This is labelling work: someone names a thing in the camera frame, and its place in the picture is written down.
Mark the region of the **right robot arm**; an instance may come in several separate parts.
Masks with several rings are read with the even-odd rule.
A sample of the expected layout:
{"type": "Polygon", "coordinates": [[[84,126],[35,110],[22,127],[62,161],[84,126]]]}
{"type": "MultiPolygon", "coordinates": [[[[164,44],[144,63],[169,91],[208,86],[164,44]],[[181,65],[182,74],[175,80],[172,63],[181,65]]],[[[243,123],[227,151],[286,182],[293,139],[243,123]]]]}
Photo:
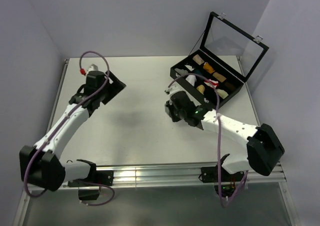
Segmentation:
{"type": "Polygon", "coordinates": [[[165,93],[169,96],[165,111],[173,122],[183,120],[191,127],[224,136],[246,150],[245,155],[227,153],[221,157],[221,165],[216,169],[220,180],[229,180],[233,174],[247,170],[269,176],[284,155],[285,149],[271,126],[245,124],[214,109],[197,106],[180,89],[169,88],[165,93]]]}

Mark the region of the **grey white rolled sock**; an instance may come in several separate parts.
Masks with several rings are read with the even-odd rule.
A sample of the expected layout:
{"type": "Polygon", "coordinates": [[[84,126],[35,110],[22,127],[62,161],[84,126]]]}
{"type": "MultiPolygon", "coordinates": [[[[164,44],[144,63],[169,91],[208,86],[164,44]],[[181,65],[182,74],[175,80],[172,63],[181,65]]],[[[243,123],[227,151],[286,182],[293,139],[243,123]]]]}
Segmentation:
{"type": "Polygon", "coordinates": [[[179,74],[180,76],[185,76],[187,75],[189,72],[185,69],[180,69],[180,68],[175,68],[174,69],[176,71],[177,74],[179,74]]]}

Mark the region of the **cream rolled sock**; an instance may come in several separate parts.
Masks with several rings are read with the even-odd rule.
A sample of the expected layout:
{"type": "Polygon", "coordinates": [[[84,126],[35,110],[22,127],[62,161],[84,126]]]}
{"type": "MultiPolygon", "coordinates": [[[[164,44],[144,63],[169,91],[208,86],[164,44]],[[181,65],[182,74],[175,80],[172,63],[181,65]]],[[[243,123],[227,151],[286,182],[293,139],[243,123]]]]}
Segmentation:
{"type": "Polygon", "coordinates": [[[222,99],[225,99],[225,98],[227,98],[229,96],[229,94],[225,90],[222,90],[222,89],[216,89],[216,92],[218,93],[218,95],[222,99]]]}

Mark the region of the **beige rolled sock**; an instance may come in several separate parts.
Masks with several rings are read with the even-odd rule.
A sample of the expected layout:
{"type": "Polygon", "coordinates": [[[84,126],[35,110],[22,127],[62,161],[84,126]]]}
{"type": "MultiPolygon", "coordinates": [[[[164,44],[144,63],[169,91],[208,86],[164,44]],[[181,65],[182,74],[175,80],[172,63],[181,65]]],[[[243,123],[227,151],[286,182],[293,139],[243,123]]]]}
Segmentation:
{"type": "Polygon", "coordinates": [[[198,65],[201,65],[204,63],[204,60],[199,56],[199,55],[195,55],[193,58],[192,58],[198,65]]]}

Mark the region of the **teal rolled sock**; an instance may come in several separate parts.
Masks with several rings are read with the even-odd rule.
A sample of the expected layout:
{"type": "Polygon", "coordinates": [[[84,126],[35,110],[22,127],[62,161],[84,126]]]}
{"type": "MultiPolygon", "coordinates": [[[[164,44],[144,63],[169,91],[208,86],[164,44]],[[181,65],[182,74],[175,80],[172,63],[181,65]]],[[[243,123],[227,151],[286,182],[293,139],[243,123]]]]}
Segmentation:
{"type": "Polygon", "coordinates": [[[202,73],[200,70],[194,70],[193,72],[194,72],[195,74],[197,74],[197,75],[204,76],[203,73],[202,73]]]}

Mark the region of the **orange rolled sock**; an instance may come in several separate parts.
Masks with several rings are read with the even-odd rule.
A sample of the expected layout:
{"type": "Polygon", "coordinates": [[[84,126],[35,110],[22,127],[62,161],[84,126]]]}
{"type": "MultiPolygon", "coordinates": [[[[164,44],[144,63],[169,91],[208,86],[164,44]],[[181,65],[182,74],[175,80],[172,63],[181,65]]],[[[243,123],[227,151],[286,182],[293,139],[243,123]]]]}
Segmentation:
{"type": "Polygon", "coordinates": [[[207,71],[209,74],[213,74],[215,72],[215,69],[208,62],[205,62],[203,64],[203,69],[207,71]]]}

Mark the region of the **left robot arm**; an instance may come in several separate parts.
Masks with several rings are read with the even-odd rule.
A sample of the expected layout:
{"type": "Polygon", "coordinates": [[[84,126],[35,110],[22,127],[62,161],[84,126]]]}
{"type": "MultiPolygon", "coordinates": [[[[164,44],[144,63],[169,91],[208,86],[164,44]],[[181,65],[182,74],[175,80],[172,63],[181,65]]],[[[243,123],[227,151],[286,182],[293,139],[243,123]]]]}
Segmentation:
{"type": "Polygon", "coordinates": [[[60,157],[76,131],[101,104],[107,104],[126,87],[113,73],[90,71],[85,84],[70,98],[56,124],[33,146],[19,152],[20,173],[24,186],[32,184],[56,191],[64,182],[80,180],[85,185],[97,181],[97,166],[84,159],[61,163],[60,157]]]}

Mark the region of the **tan rolled sock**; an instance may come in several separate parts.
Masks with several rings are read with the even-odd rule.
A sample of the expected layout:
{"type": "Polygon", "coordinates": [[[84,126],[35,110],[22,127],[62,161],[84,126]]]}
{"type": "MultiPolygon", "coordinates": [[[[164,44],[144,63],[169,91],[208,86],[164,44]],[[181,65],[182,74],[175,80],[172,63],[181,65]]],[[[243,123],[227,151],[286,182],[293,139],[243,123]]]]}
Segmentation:
{"type": "Polygon", "coordinates": [[[226,77],[221,75],[220,73],[214,72],[213,76],[220,82],[224,82],[226,80],[226,77]]]}

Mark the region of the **red white striped sock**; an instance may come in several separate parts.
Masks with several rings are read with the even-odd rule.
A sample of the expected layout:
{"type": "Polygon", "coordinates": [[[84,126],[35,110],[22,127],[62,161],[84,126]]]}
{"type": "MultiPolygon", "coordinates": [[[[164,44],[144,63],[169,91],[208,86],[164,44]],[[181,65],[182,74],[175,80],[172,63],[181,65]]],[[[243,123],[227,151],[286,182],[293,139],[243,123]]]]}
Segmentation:
{"type": "Polygon", "coordinates": [[[218,81],[214,81],[214,80],[211,80],[211,79],[208,79],[208,80],[204,80],[204,83],[211,87],[211,88],[217,88],[219,86],[219,82],[218,81]]]}

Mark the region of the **aluminium frame rail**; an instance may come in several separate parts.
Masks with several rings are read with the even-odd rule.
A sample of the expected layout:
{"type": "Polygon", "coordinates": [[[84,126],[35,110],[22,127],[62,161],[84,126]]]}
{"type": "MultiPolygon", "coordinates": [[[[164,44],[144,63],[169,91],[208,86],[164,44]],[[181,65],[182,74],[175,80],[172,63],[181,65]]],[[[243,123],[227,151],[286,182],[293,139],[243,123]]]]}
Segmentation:
{"type": "MultiPolygon", "coordinates": [[[[203,183],[200,181],[202,167],[214,166],[214,163],[186,163],[186,164],[155,164],[131,166],[97,166],[96,171],[113,170],[113,188],[140,188],[140,187],[171,187],[171,186],[198,186],[203,184],[218,186],[218,182],[203,183]]],[[[53,191],[63,188],[85,189],[95,186],[68,187],[69,181],[77,179],[64,179],[53,191]]],[[[246,183],[282,183],[286,177],[282,166],[278,163],[269,176],[262,176],[249,170],[246,183]]],[[[238,182],[221,182],[223,189],[238,186],[238,182]]]]}

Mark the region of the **brown rolled sock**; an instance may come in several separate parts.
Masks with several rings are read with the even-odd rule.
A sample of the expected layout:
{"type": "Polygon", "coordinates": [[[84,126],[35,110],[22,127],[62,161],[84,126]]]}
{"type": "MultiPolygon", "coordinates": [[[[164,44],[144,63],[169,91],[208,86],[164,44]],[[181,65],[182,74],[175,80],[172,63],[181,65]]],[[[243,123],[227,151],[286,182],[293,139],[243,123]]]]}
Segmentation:
{"type": "Polygon", "coordinates": [[[233,85],[233,84],[231,84],[231,83],[229,83],[229,82],[225,82],[225,87],[226,88],[228,88],[230,91],[235,91],[237,88],[233,85]]]}

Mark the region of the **black compartment box with lid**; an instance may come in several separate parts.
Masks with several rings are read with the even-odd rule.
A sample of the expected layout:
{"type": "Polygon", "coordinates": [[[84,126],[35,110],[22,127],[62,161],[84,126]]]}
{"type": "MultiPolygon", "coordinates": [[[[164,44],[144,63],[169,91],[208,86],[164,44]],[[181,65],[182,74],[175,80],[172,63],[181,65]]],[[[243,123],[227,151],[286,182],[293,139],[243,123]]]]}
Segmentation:
{"type": "Polygon", "coordinates": [[[224,13],[211,12],[205,30],[191,53],[172,66],[169,74],[198,102],[209,109],[213,109],[216,106],[223,106],[241,90],[268,50],[269,47],[262,42],[260,36],[253,37],[229,22],[224,13]],[[205,71],[203,69],[204,64],[198,65],[193,60],[195,55],[199,55],[204,60],[204,63],[208,62],[215,69],[215,72],[225,76],[226,80],[220,82],[213,74],[205,71]],[[200,70],[203,76],[188,70],[185,65],[191,65],[195,68],[194,70],[200,70]],[[185,69],[189,73],[185,76],[180,76],[176,73],[175,68],[185,69]],[[188,75],[196,76],[194,87],[186,81],[188,75]],[[204,80],[208,79],[218,81],[219,86],[217,88],[207,86],[204,80]],[[233,84],[236,90],[230,91],[225,87],[225,82],[233,84]],[[197,90],[199,85],[205,86],[203,95],[197,90]],[[222,99],[216,89],[225,90],[228,93],[228,97],[222,99]]]}

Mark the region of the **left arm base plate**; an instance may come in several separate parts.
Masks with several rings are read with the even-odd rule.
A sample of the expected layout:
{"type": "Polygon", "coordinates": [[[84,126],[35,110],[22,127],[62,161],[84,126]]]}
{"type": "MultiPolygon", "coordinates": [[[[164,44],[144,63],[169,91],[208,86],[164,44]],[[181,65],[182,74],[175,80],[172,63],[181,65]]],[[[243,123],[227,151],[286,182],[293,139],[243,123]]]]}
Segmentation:
{"type": "Polygon", "coordinates": [[[96,184],[112,186],[114,179],[113,170],[103,170],[97,171],[94,178],[89,179],[78,179],[74,181],[69,181],[67,183],[68,187],[85,187],[85,186],[95,186],[96,184]]]}

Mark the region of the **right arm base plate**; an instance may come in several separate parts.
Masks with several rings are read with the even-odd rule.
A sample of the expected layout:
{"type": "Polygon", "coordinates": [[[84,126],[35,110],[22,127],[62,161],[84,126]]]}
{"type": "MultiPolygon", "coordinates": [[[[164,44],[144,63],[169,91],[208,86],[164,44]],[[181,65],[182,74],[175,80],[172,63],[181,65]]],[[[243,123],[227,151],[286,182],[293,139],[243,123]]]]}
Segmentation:
{"type": "MultiPolygon", "coordinates": [[[[199,176],[200,181],[203,183],[213,183],[218,182],[218,167],[217,166],[208,166],[202,167],[200,169],[201,174],[199,176]]],[[[244,172],[237,172],[234,174],[229,174],[225,169],[221,169],[221,181],[222,182],[238,182],[244,176],[244,172]]]]}

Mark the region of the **mustard yellow sock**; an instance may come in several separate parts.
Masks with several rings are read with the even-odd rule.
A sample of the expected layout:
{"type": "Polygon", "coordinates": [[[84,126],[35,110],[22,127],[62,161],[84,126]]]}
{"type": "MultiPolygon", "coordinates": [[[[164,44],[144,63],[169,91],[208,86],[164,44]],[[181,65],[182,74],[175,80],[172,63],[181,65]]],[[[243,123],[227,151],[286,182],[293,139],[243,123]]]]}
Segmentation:
{"type": "Polygon", "coordinates": [[[203,95],[206,88],[204,85],[199,85],[196,89],[203,95]]]}

